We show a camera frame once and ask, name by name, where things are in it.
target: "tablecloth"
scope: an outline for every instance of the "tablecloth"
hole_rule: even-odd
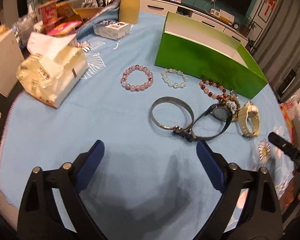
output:
[[[110,10],[94,21],[117,18]],[[19,208],[31,170],[59,168],[72,162],[100,139],[105,157],[80,197],[109,240],[193,239],[215,208],[221,194],[213,187],[196,155],[196,143],[156,127],[149,119],[152,103],[163,96],[180,98],[199,116],[216,100],[189,76],[185,88],[174,89],[162,80],[162,68],[154,65],[165,17],[140,12],[129,36],[116,42],[96,37],[91,30],[80,41],[90,43],[89,69],[59,109],[46,106],[26,92],[15,101],[6,123],[0,149],[0,189],[9,203]],[[120,79],[132,65],[146,66],[154,83],[145,91],[131,92]],[[182,82],[169,74],[173,82]],[[140,85],[146,75],[134,71],[128,82]],[[220,93],[211,87],[214,93]],[[239,96],[241,105],[248,100]],[[230,163],[242,169],[269,169],[278,196],[292,177],[293,163],[267,140],[275,131],[289,139],[284,119],[269,85],[253,98],[261,117],[261,134],[244,138],[237,123],[208,144]],[[163,104],[154,110],[166,125],[184,126],[189,116],[180,108]],[[200,120],[196,134],[211,136],[222,128],[213,117]],[[67,228],[73,226],[60,194],[57,206]],[[246,191],[242,191],[227,229],[236,224]]]

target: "gray curtain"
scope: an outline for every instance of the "gray curtain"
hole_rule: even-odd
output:
[[[256,44],[254,59],[270,85],[278,89],[289,71],[300,63],[300,0],[278,0],[271,22]],[[283,99],[300,87],[300,68]]]

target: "pink beaded bracelet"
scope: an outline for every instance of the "pink beaded bracelet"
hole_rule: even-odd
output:
[[[144,73],[146,73],[148,75],[148,82],[146,82],[140,86],[132,86],[127,83],[127,77],[132,71],[137,70],[137,69],[140,71],[143,71]],[[150,72],[150,70],[148,70],[147,67],[143,67],[143,66],[139,66],[139,65],[132,66],[123,73],[120,83],[126,90],[131,90],[131,91],[145,90],[146,88],[150,87],[153,83],[152,72]]]

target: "open green box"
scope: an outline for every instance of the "open green box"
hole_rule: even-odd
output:
[[[212,80],[250,99],[268,83],[240,42],[171,12],[166,18],[155,65]]]

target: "white drawer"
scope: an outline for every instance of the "white drawer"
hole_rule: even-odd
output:
[[[166,16],[168,12],[176,13],[178,6],[153,0],[140,0],[140,12],[151,12]]]
[[[195,20],[197,20],[199,22],[202,22],[202,23],[204,23],[206,25],[209,25],[210,27],[215,28],[218,31],[223,32],[225,30],[225,27],[222,26],[221,24],[218,24],[215,21],[212,21],[212,20],[210,20],[210,19],[208,19],[206,17],[203,17],[203,16],[201,16],[199,14],[193,13],[192,16],[191,16],[191,18],[195,19]]]
[[[225,28],[224,34],[227,34],[228,36],[234,38],[235,40],[239,41],[244,47],[247,45],[248,41],[243,38],[242,36],[240,36],[239,34]]]

